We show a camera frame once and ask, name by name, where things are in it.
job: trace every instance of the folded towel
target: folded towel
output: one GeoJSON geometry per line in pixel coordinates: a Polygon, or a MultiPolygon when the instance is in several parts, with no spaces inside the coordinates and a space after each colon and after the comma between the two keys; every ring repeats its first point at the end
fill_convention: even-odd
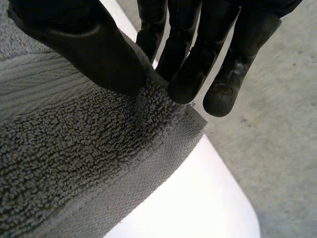
{"type": "Polygon", "coordinates": [[[93,84],[23,34],[0,0],[0,236],[101,237],[161,185],[204,133],[128,38],[138,97],[93,84]]]}

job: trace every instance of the gray concrete floor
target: gray concrete floor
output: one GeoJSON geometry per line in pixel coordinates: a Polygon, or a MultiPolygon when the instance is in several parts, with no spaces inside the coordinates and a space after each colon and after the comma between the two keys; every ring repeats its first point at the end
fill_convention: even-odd
{"type": "MultiPolygon", "coordinates": [[[[138,30],[136,0],[118,2],[138,30]]],[[[253,204],[262,237],[315,238],[317,1],[303,1],[282,20],[253,63],[232,112],[214,118],[202,107],[232,32],[195,109],[210,122],[207,136],[253,204]]]]}

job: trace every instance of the black glove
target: black glove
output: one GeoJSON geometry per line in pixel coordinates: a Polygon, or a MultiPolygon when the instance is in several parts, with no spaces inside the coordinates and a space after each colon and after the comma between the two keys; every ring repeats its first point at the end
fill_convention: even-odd
{"type": "Polygon", "coordinates": [[[204,98],[213,116],[227,115],[259,49],[301,0],[138,0],[142,29],[137,44],[153,61],[166,21],[171,31],[157,72],[169,82],[168,95],[181,104],[192,101],[212,69],[237,18],[230,48],[204,98]],[[198,36],[189,56],[199,12],[198,36]]]}

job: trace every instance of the glove finger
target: glove finger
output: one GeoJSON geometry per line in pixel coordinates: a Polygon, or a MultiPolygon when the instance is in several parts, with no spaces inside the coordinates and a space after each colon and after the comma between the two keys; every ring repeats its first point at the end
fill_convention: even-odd
{"type": "Polygon", "coordinates": [[[157,72],[170,81],[191,47],[202,0],[168,0],[171,30],[160,57],[157,72]]]}
{"type": "Polygon", "coordinates": [[[163,38],[166,23],[166,0],[138,0],[139,16],[142,21],[136,44],[153,63],[163,38]]]}
{"type": "Polygon", "coordinates": [[[270,10],[242,6],[227,55],[204,98],[207,113],[223,117],[232,110],[258,51],[280,24],[281,20],[270,10]]]}

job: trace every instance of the hand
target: hand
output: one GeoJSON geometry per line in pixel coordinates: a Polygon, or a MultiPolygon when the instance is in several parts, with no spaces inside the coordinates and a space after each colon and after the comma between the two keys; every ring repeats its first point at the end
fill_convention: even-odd
{"type": "Polygon", "coordinates": [[[227,34],[235,24],[227,55],[204,98],[210,115],[227,115],[259,49],[301,0],[138,0],[142,27],[137,44],[153,62],[169,10],[171,31],[156,71],[169,82],[169,97],[191,102],[211,71],[227,34]],[[197,19],[198,36],[189,56],[197,19]]]}

